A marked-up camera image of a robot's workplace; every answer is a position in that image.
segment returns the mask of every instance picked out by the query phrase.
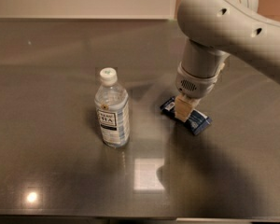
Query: white wall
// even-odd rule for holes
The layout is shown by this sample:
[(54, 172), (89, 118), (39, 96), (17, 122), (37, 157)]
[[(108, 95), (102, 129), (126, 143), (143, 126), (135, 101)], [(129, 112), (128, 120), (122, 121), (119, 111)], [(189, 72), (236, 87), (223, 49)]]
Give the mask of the white wall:
[(0, 0), (0, 18), (171, 19), (175, 0)]

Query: gray tabletop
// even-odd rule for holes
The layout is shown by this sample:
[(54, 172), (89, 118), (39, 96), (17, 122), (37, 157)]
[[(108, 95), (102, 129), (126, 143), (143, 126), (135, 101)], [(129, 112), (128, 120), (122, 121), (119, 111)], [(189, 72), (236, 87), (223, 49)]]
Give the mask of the gray tabletop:
[[(230, 58), (193, 136), (175, 21), (0, 21), (0, 215), (280, 219), (280, 86)], [(103, 144), (97, 74), (118, 69), (131, 140)]]

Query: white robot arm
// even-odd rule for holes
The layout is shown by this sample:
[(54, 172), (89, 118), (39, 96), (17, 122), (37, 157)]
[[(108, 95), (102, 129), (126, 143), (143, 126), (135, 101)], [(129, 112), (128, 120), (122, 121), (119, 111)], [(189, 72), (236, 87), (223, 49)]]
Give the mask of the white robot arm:
[(176, 86), (190, 99), (209, 93), (234, 55), (280, 83), (280, 22), (257, 13), (259, 0), (182, 0), (177, 21), (189, 38)]

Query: white bottle cap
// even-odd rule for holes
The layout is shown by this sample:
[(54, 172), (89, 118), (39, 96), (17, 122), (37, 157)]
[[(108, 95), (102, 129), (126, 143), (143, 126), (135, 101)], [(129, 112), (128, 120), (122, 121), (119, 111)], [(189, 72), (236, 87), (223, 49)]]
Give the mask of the white bottle cap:
[(118, 81), (118, 75), (113, 68), (105, 68), (100, 72), (101, 82), (104, 86), (113, 86)]

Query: water bottle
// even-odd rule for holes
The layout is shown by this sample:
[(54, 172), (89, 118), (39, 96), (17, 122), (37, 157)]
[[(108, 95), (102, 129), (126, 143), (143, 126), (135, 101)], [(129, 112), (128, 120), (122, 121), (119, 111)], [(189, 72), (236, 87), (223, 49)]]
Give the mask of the water bottle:
[(118, 83), (113, 68), (101, 70), (100, 79), (94, 102), (103, 140), (108, 146), (123, 147), (130, 135), (128, 92)]

